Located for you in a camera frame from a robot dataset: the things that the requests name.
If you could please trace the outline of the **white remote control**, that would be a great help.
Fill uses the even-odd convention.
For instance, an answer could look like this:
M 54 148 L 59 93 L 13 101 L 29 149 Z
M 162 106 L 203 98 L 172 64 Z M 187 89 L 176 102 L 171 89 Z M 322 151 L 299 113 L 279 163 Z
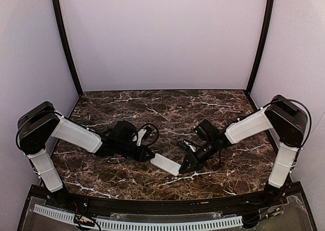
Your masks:
M 179 175 L 181 165 L 161 154 L 156 153 L 155 157 L 150 160 L 150 163 L 173 176 Z

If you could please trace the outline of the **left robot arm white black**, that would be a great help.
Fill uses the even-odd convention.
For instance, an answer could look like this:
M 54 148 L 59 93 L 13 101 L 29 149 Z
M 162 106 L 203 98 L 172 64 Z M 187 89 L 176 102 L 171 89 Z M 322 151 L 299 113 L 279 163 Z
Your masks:
M 48 101 L 20 117 L 17 127 L 17 147 L 27 156 L 51 193 L 62 190 L 64 184 L 46 150 L 49 138 L 66 141 L 99 157 L 118 154 L 139 162 L 155 157 L 149 147 L 142 144 L 152 132 L 148 126 L 137 129 L 123 120 L 100 134 L 66 118 Z

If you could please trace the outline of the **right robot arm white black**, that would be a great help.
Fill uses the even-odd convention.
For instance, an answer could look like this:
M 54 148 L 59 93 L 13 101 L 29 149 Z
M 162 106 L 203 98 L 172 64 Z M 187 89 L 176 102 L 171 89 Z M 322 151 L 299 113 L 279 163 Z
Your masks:
M 194 172 L 220 150 L 273 129 L 279 137 L 279 149 L 268 185 L 282 188 L 310 135 L 311 126 L 312 117 L 307 107 L 297 100 L 286 99 L 281 95 L 273 97 L 265 106 L 237 119 L 222 130 L 208 120 L 203 120 L 193 130 L 205 142 L 202 146 L 196 146 L 187 140 L 178 144 L 187 151 L 179 173 Z

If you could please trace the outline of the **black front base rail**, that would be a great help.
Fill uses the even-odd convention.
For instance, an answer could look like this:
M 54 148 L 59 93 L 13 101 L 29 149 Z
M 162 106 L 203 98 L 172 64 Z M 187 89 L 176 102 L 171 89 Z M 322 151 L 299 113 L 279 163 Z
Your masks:
M 145 215 L 184 215 L 220 213 L 222 217 L 241 216 L 241 228 L 224 230 L 316 230 L 314 218 L 299 182 L 289 184 L 275 202 L 263 203 L 264 194 L 242 194 L 216 199 L 191 201 L 130 201 L 92 197 L 70 193 L 67 206 L 61 207 L 57 197 L 33 185 L 19 220 L 19 230 L 86 230 L 34 213 L 36 204 L 79 214 L 87 218 L 109 217 L 112 213 Z

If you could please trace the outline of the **right black frame post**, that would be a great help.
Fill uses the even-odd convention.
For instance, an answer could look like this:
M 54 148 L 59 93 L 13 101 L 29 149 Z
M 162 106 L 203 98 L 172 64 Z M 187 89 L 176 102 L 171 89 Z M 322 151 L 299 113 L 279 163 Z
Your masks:
M 253 86 L 254 86 L 254 83 L 255 83 L 255 80 L 257 77 L 259 65 L 262 60 L 262 55 L 263 55 L 265 43 L 267 40 L 267 35 L 268 35 L 271 16 L 272 16 L 273 4 L 274 4 L 274 0 L 266 1 L 266 8 L 265 8 L 265 13 L 264 13 L 264 18 L 263 18 L 263 23 L 262 23 L 262 28 L 261 28 L 261 34 L 259 37 L 259 42 L 258 42 L 252 70 L 251 70 L 249 80 L 248 80 L 248 83 L 246 86 L 246 93 L 248 95 L 250 95 L 252 92 L 252 89 L 253 89 Z

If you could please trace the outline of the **black frame post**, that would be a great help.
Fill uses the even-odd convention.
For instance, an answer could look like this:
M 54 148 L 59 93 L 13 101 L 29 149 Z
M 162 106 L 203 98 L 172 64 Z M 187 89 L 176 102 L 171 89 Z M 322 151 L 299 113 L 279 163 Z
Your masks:
M 68 36 L 67 32 L 64 26 L 64 21 L 63 21 L 63 15 L 62 15 L 62 10 L 61 10 L 61 5 L 60 5 L 60 0 L 52 0 L 53 4 L 53 10 L 54 10 L 54 15 L 56 19 L 56 24 L 61 40 L 61 45 L 63 48 L 63 52 L 68 64 L 69 72 L 73 80 L 74 87 L 76 89 L 78 97 L 83 95 L 83 89 L 81 86 L 81 82 L 79 80 L 77 70 L 73 61 L 73 56 L 71 53 L 71 49 L 69 46 L 69 41 L 68 41 Z
M 263 23 L 262 23 L 262 28 L 261 28 L 261 34 L 259 37 L 259 42 L 258 42 L 252 70 L 251 70 L 249 80 L 248 80 L 248 83 L 246 86 L 246 93 L 248 95 L 250 95 L 252 92 L 252 89 L 253 89 L 253 86 L 254 86 L 254 83 L 255 83 L 255 80 L 257 77 L 259 65 L 262 60 L 262 55 L 263 55 L 265 43 L 267 40 L 267 35 L 268 35 L 271 16 L 272 16 L 273 4 L 274 4 L 274 0 L 266 1 L 266 8 L 265 8 L 265 13 L 264 13 L 264 18 L 263 18 Z

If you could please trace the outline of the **left black frame post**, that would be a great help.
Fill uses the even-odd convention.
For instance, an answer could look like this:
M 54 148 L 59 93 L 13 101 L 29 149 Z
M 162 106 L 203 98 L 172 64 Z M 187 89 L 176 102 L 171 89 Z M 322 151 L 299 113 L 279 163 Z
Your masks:
M 61 45 L 63 48 L 63 52 L 68 64 L 69 72 L 73 80 L 74 87 L 76 89 L 78 97 L 83 95 L 83 89 L 81 86 L 81 82 L 79 80 L 77 70 L 73 61 L 73 56 L 71 53 L 71 49 L 69 46 L 69 41 L 68 41 L 68 36 L 67 32 L 64 26 L 64 21 L 63 21 L 63 15 L 62 15 L 62 10 L 61 10 L 61 5 L 60 5 L 60 0 L 52 0 L 53 4 L 53 10 L 54 10 L 54 15 L 56 19 L 56 24 L 61 40 Z

